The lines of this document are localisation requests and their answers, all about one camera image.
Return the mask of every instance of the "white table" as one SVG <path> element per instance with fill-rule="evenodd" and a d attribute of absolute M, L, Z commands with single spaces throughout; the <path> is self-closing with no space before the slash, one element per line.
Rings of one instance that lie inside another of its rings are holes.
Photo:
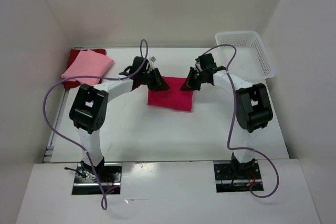
<path fill-rule="evenodd" d="M 187 77 L 195 58 L 207 48 L 150 48 L 155 66 L 163 76 Z M 115 77 L 139 55 L 138 48 L 109 48 L 115 60 L 106 76 Z M 217 65 L 221 59 L 213 52 Z M 77 90 L 70 90 L 62 104 L 57 129 L 79 141 L 69 111 Z M 108 162 L 210 161 L 231 158 L 226 148 L 233 111 L 232 95 L 211 84 L 203 84 L 193 96 L 192 113 L 147 106 L 148 89 L 141 86 L 112 100 L 100 130 L 101 149 Z M 275 111 L 273 120 L 262 131 L 257 149 L 272 159 L 289 158 Z M 235 125 L 233 138 L 244 130 Z M 51 162 L 79 162 L 81 150 L 54 135 Z"/>
<path fill-rule="evenodd" d="M 274 160 L 278 191 L 267 199 L 250 192 L 216 193 L 213 162 L 124 163 L 121 194 L 72 196 L 75 164 L 34 166 L 17 224 L 59 223 L 231 223 L 319 224 L 306 180 L 296 159 Z M 276 183 L 266 160 L 259 161 L 265 194 Z"/>

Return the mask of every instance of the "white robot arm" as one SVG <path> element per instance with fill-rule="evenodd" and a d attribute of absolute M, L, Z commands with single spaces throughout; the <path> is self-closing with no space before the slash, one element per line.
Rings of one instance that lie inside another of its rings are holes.
<path fill-rule="evenodd" d="M 243 139 L 235 138 L 233 145 L 255 149 L 260 131 L 273 118 L 267 89 L 262 83 L 253 84 L 233 74 L 230 76 L 237 99 L 236 119 L 240 127 L 246 130 Z M 233 91 L 225 67 L 217 67 L 212 54 L 201 55 L 196 59 L 196 65 L 190 67 L 181 90 L 200 90 L 202 83 L 211 83 L 229 93 Z M 254 152 L 249 150 L 235 150 L 232 154 L 231 165 L 237 175 L 246 173 L 254 162 Z"/>
<path fill-rule="evenodd" d="M 135 75 L 143 60 L 145 64 Z M 109 81 L 102 84 L 80 86 L 70 110 L 70 119 L 78 129 L 80 143 L 90 154 L 98 176 L 104 177 L 104 157 L 100 149 L 99 129 L 102 127 L 107 104 L 112 99 L 136 89 L 140 85 L 147 85 L 150 90 L 161 91 L 169 89 L 160 72 L 154 68 L 150 61 L 142 57 L 135 57 L 133 65 L 120 73 L 117 81 Z M 92 175 L 92 167 L 86 153 L 83 151 L 82 170 Z"/>

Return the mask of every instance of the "red cloth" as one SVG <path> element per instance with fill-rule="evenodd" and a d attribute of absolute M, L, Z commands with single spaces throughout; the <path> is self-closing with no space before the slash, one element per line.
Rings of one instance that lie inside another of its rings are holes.
<path fill-rule="evenodd" d="M 75 61 L 75 59 L 77 58 L 80 51 L 81 50 L 78 50 L 78 49 L 71 49 L 70 57 L 69 57 L 68 64 L 67 64 L 67 69 Z M 102 54 L 102 55 L 106 55 L 106 50 L 105 49 L 93 49 L 92 51 L 95 51 L 95 52 L 97 52 L 99 54 Z M 75 87 L 78 87 L 79 85 L 80 85 L 79 81 L 65 81 L 65 82 L 63 82 L 63 86 L 64 86 L 65 89 L 73 89 Z"/>
<path fill-rule="evenodd" d="M 193 91 L 181 91 L 185 78 L 163 77 L 170 89 L 166 91 L 148 91 L 147 105 L 159 106 L 179 111 L 191 111 Z"/>

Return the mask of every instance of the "white plastic basket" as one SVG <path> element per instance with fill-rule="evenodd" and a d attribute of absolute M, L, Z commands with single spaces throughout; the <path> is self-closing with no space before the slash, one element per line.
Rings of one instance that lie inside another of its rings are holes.
<path fill-rule="evenodd" d="M 275 67 L 268 55 L 264 43 L 255 31 L 228 31 L 216 34 L 216 43 L 231 44 L 237 48 L 237 55 L 230 65 L 230 72 L 245 80 L 272 78 Z M 223 64 L 227 65 L 233 55 L 230 47 L 217 50 Z"/>

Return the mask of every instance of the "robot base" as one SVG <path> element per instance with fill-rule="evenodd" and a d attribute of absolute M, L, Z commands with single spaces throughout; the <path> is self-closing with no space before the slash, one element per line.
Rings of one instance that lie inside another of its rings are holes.
<path fill-rule="evenodd" d="M 249 191 L 252 183 L 261 182 L 252 188 L 252 191 L 263 191 L 263 182 L 257 161 L 242 177 L 237 178 L 232 170 L 230 161 L 214 162 L 216 189 L 218 193 Z"/>
<path fill-rule="evenodd" d="M 121 185 L 121 171 L 122 165 L 118 163 L 105 163 L 104 164 L 104 173 L 105 178 L 101 179 L 101 184 L 104 188 L 104 191 L 107 191 L 112 187 L 112 182 L 114 186 L 119 186 L 115 188 L 110 194 L 120 194 L 120 185 Z M 83 178 L 79 174 L 75 174 L 75 179 L 73 181 L 72 195 L 93 195 L 101 194 L 99 186 L 95 180 L 90 179 L 89 177 Z"/>

